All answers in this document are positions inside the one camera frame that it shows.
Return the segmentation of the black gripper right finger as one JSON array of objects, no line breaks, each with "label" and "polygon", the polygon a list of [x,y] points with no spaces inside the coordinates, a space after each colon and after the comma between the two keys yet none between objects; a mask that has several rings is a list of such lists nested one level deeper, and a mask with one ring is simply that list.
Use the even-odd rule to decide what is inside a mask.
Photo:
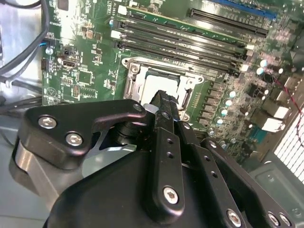
[{"label": "black gripper right finger", "polygon": [[185,158],[202,182],[206,217],[212,228],[294,228],[288,213],[212,138],[199,142],[179,119],[178,102],[169,96],[170,114]]}]

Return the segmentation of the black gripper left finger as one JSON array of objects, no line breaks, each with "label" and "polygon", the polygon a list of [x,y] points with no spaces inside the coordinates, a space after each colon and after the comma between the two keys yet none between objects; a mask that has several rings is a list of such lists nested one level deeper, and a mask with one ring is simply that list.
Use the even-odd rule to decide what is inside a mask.
[{"label": "black gripper left finger", "polygon": [[185,207],[180,139],[169,96],[158,91],[145,106],[132,99],[28,109],[13,159],[47,206],[70,186],[135,152],[148,152],[150,206],[165,217]]}]

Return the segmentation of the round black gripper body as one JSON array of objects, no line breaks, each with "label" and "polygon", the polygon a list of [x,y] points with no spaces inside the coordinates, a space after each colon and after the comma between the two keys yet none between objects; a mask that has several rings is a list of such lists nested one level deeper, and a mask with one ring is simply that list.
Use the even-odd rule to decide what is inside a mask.
[{"label": "round black gripper body", "polygon": [[165,217],[150,206],[150,155],[135,152],[67,188],[56,200],[47,228],[210,228],[206,197],[193,166],[182,168],[185,207]]}]

